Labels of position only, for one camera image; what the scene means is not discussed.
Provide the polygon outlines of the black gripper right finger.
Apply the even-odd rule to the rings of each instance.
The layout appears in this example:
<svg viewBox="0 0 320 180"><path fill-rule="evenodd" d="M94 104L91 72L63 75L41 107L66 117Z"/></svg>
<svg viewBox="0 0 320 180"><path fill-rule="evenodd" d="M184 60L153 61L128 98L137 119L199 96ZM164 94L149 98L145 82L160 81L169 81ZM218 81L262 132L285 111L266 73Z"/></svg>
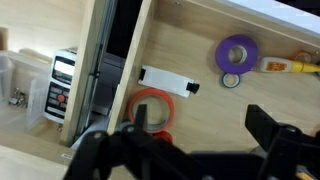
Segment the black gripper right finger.
<svg viewBox="0 0 320 180"><path fill-rule="evenodd" d="M245 127L264 151L271 147L280 125L258 105L247 107Z"/></svg>

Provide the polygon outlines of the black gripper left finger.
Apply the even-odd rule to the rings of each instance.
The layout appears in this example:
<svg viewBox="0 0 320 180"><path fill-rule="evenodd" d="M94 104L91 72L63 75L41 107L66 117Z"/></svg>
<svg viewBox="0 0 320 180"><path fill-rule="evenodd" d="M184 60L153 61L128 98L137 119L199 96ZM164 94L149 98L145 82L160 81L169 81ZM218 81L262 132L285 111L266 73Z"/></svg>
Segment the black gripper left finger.
<svg viewBox="0 0 320 180"><path fill-rule="evenodd" d="M147 105L142 104L137 108L135 122L125 127L124 132L132 142L140 142L145 137Z"/></svg>

